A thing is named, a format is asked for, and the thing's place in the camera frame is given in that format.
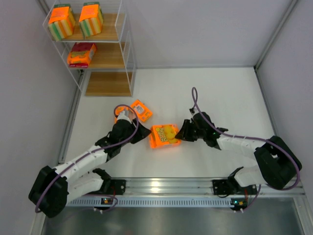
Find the striped sponge pack orange box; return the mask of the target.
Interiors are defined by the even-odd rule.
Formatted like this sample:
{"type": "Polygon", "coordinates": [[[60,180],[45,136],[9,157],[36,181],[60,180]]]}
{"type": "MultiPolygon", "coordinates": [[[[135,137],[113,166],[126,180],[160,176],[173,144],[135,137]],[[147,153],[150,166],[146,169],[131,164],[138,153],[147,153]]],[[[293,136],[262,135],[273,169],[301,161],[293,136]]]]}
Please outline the striped sponge pack orange box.
{"type": "Polygon", "coordinates": [[[61,41],[74,33],[75,18],[70,4],[56,4],[48,21],[54,41],[61,41]]]}

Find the yellow smiley sponge orange box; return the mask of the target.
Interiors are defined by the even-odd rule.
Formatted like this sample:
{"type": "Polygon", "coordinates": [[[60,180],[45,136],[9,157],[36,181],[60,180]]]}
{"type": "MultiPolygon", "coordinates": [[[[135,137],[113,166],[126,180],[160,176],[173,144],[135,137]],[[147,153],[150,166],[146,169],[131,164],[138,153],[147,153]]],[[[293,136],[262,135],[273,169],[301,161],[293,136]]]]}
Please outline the yellow smiley sponge orange box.
{"type": "Polygon", "coordinates": [[[181,140],[176,139],[176,134],[179,132],[176,124],[153,125],[150,130],[149,143],[152,149],[181,144],[181,140]]]}

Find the pink sponge orange box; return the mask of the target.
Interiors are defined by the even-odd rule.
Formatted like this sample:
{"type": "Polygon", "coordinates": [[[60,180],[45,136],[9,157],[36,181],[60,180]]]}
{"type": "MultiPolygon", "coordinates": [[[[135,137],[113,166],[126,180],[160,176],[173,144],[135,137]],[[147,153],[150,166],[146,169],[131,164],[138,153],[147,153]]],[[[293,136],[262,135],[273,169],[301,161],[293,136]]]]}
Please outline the pink sponge orange box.
{"type": "Polygon", "coordinates": [[[75,43],[67,56],[67,64],[70,68],[86,69],[96,51],[95,43],[75,43]]]}

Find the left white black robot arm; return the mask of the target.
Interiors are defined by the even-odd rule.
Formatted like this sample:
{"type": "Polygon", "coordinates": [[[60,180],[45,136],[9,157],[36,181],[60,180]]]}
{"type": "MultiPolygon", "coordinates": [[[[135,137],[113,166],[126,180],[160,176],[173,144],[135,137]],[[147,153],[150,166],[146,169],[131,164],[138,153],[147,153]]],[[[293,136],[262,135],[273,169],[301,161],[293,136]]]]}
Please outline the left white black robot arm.
{"type": "Polygon", "coordinates": [[[53,218],[68,203],[85,194],[112,193],[112,178],[100,166],[117,156],[123,146],[138,143],[150,133],[151,130],[136,119],[121,119],[106,136],[80,156],[56,167],[43,167],[28,196],[35,205],[35,212],[53,218]]]}

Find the orange box with barcode label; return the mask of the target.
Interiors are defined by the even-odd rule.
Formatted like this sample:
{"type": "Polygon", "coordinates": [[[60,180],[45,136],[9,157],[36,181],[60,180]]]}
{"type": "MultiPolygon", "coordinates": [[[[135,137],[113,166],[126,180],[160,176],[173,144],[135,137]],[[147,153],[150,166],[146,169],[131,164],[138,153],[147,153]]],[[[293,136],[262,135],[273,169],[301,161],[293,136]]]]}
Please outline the orange box with barcode label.
{"type": "Polygon", "coordinates": [[[149,108],[147,108],[146,105],[142,103],[139,99],[134,101],[130,105],[130,107],[136,112],[138,118],[142,122],[148,121],[153,115],[153,112],[149,108]]]}

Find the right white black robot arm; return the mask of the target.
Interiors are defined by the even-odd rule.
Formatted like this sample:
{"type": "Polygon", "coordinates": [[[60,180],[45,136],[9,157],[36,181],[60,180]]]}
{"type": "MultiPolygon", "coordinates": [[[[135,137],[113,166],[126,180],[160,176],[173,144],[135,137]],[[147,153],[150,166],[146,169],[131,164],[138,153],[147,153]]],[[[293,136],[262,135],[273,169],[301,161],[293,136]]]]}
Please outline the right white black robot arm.
{"type": "Polygon", "coordinates": [[[255,166],[238,167],[228,176],[233,187],[266,184],[276,190],[288,190],[291,179],[299,177],[302,164],[279,136],[264,140],[231,135],[228,129],[216,127],[207,113],[193,112],[192,115],[191,119],[184,120],[176,139],[189,142],[201,139],[209,147],[256,161],[255,166]]]}

